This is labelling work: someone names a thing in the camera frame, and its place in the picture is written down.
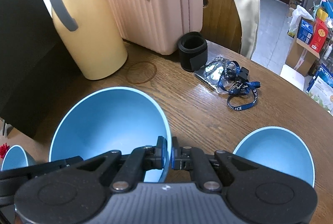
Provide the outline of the red box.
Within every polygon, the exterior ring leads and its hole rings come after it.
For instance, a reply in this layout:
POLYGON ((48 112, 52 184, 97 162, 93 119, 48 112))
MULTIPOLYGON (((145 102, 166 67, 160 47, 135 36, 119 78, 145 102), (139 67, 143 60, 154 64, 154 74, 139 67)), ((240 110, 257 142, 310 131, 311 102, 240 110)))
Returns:
POLYGON ((326 41, 327 35, 327 26, 321 19, 316 18, 316 22, 313 26, 313 36, 311 38, 309 46, 317 53, 319 53, 324 45, 324 42, 326 41))

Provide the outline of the red tinsel decoration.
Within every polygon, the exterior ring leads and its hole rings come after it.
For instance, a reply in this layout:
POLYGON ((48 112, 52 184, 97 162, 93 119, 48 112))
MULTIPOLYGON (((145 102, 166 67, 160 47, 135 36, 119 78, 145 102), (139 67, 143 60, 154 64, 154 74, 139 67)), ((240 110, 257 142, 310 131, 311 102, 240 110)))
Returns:
POLYGON ((7 143, 0 146, 0 158, 1 159, 4 159, 4 157, 7 154, 9 149, 10 149, 10 146, 7 143))

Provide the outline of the cardboard box shelf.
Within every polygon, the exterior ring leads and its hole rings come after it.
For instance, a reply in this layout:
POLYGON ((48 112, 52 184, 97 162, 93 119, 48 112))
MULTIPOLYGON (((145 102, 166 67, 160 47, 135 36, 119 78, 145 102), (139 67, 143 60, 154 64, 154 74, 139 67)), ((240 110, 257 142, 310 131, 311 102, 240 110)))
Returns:
POLYGON ((318 52, 300 39, 293 38, 285 64, 302 76, 307 76, 316 59, 319 59, 318 52))

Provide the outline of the black cylindrical cup holder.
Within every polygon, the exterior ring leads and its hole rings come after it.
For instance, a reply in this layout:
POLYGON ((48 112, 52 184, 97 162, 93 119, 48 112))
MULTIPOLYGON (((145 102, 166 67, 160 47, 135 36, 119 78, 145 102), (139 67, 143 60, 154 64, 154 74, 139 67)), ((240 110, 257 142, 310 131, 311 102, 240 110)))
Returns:
POLYGON ((207 63, 208 44, 201 33, 188 32, 177 44, 181 67, 185 71, 194 72, 207 63))

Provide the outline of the white plastic bag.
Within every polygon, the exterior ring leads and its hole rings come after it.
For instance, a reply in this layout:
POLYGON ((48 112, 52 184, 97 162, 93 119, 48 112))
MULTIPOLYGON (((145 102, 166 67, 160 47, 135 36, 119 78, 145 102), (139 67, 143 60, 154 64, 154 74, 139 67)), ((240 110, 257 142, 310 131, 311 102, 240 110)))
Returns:
POLYGON ((288 32, 287 34, 290 37, 294 37, 297 29, 299 27, 299 23, 302 18, 309 20, 311 22, 314 21, 314 18, 311 16, 311 14, 302 6, 297 5, 295 9, 290 8, 288 16, 291 18, 289 22, 288 32))

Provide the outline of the clear plastic badge pouch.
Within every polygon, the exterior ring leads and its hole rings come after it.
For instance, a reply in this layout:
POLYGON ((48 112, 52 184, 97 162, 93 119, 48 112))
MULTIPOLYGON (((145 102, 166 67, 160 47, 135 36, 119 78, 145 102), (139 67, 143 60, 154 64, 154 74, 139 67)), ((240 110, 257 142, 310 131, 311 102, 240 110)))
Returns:
POLYGON ((219 55, 208 61, 199 70, 196 70, 194 76, 209 86, 212 90, 215 90, 218 94, 227 93, 219 86, 219 81, 221 76, 224 75, 223 72, 229 63, 229 59, 219 55))

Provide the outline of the blue white package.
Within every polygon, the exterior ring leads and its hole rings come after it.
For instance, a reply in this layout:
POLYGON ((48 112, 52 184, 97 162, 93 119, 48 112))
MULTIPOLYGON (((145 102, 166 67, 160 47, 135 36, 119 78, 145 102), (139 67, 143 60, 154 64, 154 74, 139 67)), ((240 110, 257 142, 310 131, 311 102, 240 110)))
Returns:
POLYGON ((332 73, 324 64, 320 64, 315 75, 309 82, 306 94, 332 115, 333 88, 332 73))

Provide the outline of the blue box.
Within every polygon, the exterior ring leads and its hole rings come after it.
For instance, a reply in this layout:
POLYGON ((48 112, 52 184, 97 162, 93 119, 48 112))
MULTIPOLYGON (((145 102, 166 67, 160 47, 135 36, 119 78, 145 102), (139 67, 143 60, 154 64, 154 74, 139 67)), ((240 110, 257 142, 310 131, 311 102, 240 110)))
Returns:
POLYGON ((301 18, 297 31, 297 38, 309 44, 313 36, 313 25, 305 18, 301 18))

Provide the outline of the pink suitcase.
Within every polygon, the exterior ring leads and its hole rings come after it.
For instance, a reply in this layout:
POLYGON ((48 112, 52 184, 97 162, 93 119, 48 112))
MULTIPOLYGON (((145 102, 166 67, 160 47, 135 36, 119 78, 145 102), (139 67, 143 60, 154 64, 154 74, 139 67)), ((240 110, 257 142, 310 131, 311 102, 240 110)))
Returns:
POLYGON ((203 0, 108 1, 121 37, 161 55, 175 52, 180 37, 203 26, 203 0))

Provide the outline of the shallow blue dish small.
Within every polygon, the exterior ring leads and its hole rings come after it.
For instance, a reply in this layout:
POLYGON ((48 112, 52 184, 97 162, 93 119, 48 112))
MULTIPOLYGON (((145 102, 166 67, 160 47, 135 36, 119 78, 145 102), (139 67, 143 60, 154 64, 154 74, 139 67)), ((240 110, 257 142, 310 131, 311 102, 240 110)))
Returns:
POLYGON ((36 165, 36 161, 32 158, 32 156, 20 145, 14 145, 5 154, 1 171, 25 168, 32 165, 36 165))

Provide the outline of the wooden chair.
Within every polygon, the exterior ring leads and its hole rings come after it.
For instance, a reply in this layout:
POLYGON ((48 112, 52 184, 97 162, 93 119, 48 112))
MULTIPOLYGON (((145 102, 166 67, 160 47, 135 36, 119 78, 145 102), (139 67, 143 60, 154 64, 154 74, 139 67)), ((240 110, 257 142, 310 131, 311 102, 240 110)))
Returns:
POLYGON ((240 52, 242 28, 234 0, 203 0, 201 34, 208 41, 240 52))

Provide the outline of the yellow thermos jug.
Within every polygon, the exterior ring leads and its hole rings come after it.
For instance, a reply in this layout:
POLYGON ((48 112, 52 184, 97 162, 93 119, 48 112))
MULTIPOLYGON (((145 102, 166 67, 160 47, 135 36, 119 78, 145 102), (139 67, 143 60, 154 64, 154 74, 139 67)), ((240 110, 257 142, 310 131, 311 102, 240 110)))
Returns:
POLYGON ((112 75, 128 53, 108 0, 49 0, 66 49, 89 80, 112 75))

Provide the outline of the black paper bag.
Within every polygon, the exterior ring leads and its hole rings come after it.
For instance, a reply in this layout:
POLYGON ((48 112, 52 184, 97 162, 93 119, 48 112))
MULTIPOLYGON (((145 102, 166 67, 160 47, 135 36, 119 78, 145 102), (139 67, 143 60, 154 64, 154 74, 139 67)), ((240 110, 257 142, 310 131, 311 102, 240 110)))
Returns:
POLYGON ((81 72, 43 0, 1 0, 1 119, 30 138, 81 72))

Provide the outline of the large blue bowl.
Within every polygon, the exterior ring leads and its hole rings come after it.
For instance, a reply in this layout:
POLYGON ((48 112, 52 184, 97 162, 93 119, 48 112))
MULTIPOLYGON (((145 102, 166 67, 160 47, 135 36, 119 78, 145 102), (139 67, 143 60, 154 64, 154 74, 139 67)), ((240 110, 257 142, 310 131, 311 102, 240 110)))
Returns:
POLYGON ((266 126, 246 135, 233 154, 315 185, 315 165, 305 142, 279 126, 266 126))
POLYGON ((67 112, 52 138, 49 161, 80 156, 90 159, 111 150, 130 154, 166 139, 162 170, 153 169, 145 182, 164 182, 171 158, 171 132, 166 115, 148 94, 129 87, 96 91, 67 112))

